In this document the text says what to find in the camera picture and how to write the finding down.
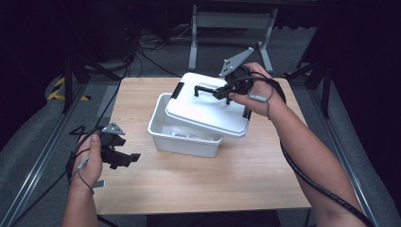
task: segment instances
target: wooden table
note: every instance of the wooden table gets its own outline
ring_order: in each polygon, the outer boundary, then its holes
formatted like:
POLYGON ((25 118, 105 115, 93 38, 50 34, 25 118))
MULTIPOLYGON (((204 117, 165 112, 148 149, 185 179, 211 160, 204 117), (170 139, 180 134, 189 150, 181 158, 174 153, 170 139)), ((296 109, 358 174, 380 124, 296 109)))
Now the wooden table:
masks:
MULTIPOLYGON (((96 190, 97 213, 165 214, 310 207, 266 118, 253 113, 248 133, 224 137, 215 158, 157 150, 148 123, 161 93, 172 93, 180 79, 123 79, 112 121, 126 131, 125 153, 141 153, 137 163, 104 165, 96 190)), ((288 106, 303 120, 285 79, 278 79, 288 106)))

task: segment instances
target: white lid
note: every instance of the white lid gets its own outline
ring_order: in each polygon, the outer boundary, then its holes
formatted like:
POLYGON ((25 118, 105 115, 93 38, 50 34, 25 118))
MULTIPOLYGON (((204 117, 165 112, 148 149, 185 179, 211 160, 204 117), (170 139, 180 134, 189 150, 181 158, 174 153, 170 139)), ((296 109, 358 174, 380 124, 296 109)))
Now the white lid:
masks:
POLYGON ((168 101, 166 114, 221 135, 244 136, 249 118, 242 116, 245 109, 243 105, 233 101, 227 105, 225 98, 217 100, 212 94, 203 91, 195 96, 196 85, 216 89, 225 83, 223 79, 186 73, 168 101))

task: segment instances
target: person's left hand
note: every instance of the person's left hand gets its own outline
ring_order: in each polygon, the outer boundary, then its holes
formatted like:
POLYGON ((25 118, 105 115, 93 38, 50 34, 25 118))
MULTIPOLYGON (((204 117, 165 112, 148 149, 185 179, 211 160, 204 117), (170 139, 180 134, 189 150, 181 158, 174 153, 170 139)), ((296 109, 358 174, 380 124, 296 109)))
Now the person's left hand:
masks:
MULTIPOLYGON (((82 163, 82 161, 89 155, 89 160, 86 165, 80 170, 80 176, 82 179, 93 188, 95 183, 100 177, 102 171, 102 159, 100 155, 101 143, 100 138, 97 134, 92 134, 88 139, 80 146, 79 151, 77 153, 82 152, 74 163, 72 173, 75 174, 77 172, 78 166, 82 163)), ((88 188, 88 185, 80 178, 80 176, 75 174, 75 176, 71 179, 71 189, 79 189, 79 190, 88 190, 91 191, 91 188, 88 188)))

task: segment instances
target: human hand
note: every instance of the human hand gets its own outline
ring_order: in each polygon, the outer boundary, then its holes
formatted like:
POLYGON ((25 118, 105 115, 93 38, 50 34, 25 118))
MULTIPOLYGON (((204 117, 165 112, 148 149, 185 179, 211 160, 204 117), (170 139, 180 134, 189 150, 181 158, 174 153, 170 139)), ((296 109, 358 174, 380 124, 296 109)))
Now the human hand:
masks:
POLYGON ((71 189, 91 190, 100 177, 102 171, 102 159, 100 155, 101 143, 97 134, 92 134, 80 146, 78 156, 73 167, 71 178, 71 189), (77 172, 78 166, 89 155, 88 162, 77 172))
MULTIPOLYGON (((244 65, 249 69, 253 77, 262 78, 265 76, 266 78, 271 79, 271 75, 266 72, 266 70, 260 64, 252 62, 244 65)), ((277 104, 285 104, 272 86, 263 80, 254 80, 253 87, 248 95, 230 93, 229 97, 234 102, 242 104, 251 109, 253 112, 267 117, 270 116, 270 109, 273 108, 273 106, 276 106, 277 104), (269 100, 269 104, 251 99, 250 96, 262 96, 269 100)))

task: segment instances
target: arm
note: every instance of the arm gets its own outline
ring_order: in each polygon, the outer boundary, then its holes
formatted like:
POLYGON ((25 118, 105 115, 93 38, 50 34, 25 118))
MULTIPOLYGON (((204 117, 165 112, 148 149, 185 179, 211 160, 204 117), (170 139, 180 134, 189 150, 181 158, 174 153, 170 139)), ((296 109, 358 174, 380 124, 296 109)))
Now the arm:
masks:
MULTIPOLYGON (((256 63, 246 65, 250 72, 270 75, 256 63)), ((252 94, 270 96, 272 89, 264 81, 255 81, 252 94)), ((243 104, 257 114, 269 115, 270 120, 294 163, 314 182, 340 196, 361 211, 354 189, 340 162, 327 146, 297 117, 273 91, 267 113, 267 104, 248 96, 230 94, 233 101, 243 104)), ((298 181, 312 205, 318 226, 364 226, 346 209, 331 201, 300 179, 298 181)))
MULTIPOLYGON (((88 163, 81 169, 82 179, 93 187, 100 177, 102 160, 100 156, 100 139, 98 135, 91 135, 80 147, 82 152, 76 159, 73 174, 77 171, 78 165, 87 155, 90 155, 88 163)), ((86 185, 78 174, 76 174, 70 185, 67 204, 64 211, 62 226, 97 226, 97 215, 95 201, 91 188, 86 185)))

